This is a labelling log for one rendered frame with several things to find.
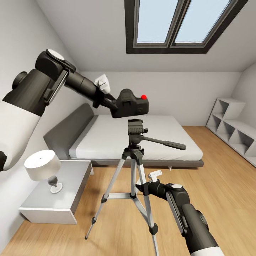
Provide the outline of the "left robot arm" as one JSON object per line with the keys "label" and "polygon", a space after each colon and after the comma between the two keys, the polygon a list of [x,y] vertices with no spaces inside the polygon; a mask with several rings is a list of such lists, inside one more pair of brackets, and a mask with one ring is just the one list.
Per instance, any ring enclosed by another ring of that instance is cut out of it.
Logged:
{"label": "left robot arm", "polygon": [[94,108],[102,105],[118,110],[111,102],[116,99],[109,93],[105,74],[92,82],[59,53],[46,49],[38,56],[35,69],[19,73],[12,91],[0,101],[0,172],[11,169],[22,157],[45,107],[63,84],[92,101]]}

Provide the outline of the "digital camera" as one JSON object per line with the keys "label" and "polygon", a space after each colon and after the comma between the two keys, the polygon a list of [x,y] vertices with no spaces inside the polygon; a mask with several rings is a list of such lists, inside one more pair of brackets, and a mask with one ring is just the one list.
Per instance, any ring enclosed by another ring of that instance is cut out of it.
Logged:
{"label": "digital camera", "polygon": [[149,100],[146,95],[136,97],[130,89],[120,92],[116,100],[111,101],[118,107],[118,110],[110,108],[112,118],[123,118],[145,115],[149,113]]}

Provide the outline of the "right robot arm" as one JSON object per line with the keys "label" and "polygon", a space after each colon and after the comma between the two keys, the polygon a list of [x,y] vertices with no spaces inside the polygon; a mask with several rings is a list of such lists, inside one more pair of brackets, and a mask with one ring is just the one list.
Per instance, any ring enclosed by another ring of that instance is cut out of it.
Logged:
{"label": "right robot arm", "polygon": [[144,196],[153,194],[168,201],[180,233],[185,237],[190,256],[224,256],[209,232],[204,215],[190,204],[187,191],[179,184],[160,183],[156,178],[160,175],[161,170],[151,172],[149,182],[135,186]]}

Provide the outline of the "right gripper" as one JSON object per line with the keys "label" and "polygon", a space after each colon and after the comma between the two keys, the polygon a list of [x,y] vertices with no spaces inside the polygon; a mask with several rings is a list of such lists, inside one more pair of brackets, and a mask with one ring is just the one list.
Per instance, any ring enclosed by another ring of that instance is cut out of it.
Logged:
{"label": "right gripper", "polygon": [[153,195],[159,197],[158,193],[157,193],[157,189],[158,189],[159,185],[161,185],[161,183],[160,183],[160,180],[157,179],[156,182],[151,182],[151,183],[146,182],[142,185],[136,184],[135,186],[140,192],[143,193],[144,196],[153,194]]}

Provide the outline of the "camera tripod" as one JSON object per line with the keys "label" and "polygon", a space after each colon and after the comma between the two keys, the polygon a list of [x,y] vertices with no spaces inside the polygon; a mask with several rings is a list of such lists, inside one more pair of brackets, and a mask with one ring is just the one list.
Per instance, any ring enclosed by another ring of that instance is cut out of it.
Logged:
{"label": "camera tripod", "polygon": [[[143,196],[144,197],[144,202],[145,202],[145,207],[143,207],[142,203],[137,197],[138,189],[136,188],[136,168],[138,167],[138,172],[139,172],[139,180],[137,181],[137,184],[142,185],[146,183],[146,176],[144,173],[144,168],[143,168],[143,161],[142,157],[144,155],[144,148],[141,149],[141,146],[138,145],[142,140],[148,140],[151,142],[156,142],[163,144],[165,146],[169,146],[172,148],[180,149],[180,150],[185,150],[187,147],[185,144],[179,144],[175,142],[170,142],[170,141],[162,141],[158,139],[153,139],[149,137],[145,137],[144,133],[148,132],[148,128],[144,129],[143,128],[143,120],[141,119],[128,119],[128,135],[129,135],[129,146],[128,148],[124,149],[124,152],[122,154],[122,157],[119,161],[119,164],[116,168],[116,171],[111,179],[111,182],[105,192],[105,194],[102,196],[101,199],[101,205],[97,211],[97,214],[95,217],[92,218],[91,222],[92,225],[89,229],[89,232],[85,239],[88,238],[89,233],[93,227],[93,225],[96,222],[96,219],[102,209],[102,206],[108,199],[131,199],[135,203],[136,207],[140,211],[141,215],[145,219],[146,223],[149,226],[149,232],[152,235],[153,239],[153,244],[154,244],[154,250],[155,250],[155,256],[159,256],[159,251],[158,251],[158,245],[156,241],[156,236],[155,234],[158,232],[158,225],[153,222],[153,216],[152,216],[152,211],[151,211],[151,206],[150,206],[150,200],[149,196]],[[131,192],[130,193],[113,193],[111,194],[110,191],[112,189],[112,186],[125,162],[127,157],[131,157]]]}

